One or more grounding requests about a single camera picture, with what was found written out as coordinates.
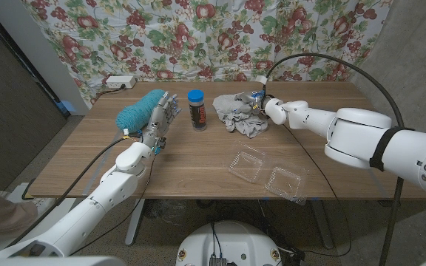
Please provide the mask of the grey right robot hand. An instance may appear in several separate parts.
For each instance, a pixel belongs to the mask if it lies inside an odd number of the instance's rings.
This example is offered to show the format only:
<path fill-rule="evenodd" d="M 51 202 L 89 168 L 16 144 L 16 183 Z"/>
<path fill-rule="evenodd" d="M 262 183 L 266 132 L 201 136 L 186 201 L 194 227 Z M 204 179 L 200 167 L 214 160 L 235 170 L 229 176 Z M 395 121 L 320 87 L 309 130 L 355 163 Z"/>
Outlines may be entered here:
<path fill-rule="evenodd" d="M 265 107 L 271 98 L 272 96 L 266 94 L 264 90 L 242 92 L 240 94 L 241 101 L 249 105 L 255 115 L 266 115 Z"/>

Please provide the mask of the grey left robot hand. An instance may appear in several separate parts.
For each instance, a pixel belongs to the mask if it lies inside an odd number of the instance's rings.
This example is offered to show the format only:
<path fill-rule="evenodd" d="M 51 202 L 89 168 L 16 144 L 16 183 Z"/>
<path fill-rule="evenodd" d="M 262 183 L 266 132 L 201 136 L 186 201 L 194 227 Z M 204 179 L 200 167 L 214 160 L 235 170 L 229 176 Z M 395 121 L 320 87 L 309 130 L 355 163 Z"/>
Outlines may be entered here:
<path fill-rule="evenodd" d="M 158 154 L 165 148 L 166 138 L 172 121 L 181 113 L 177 95 L 165 92 L 151 113 L 147 127 L 143 131 L 142 143 L 148 146 L 153 154 Z"/>

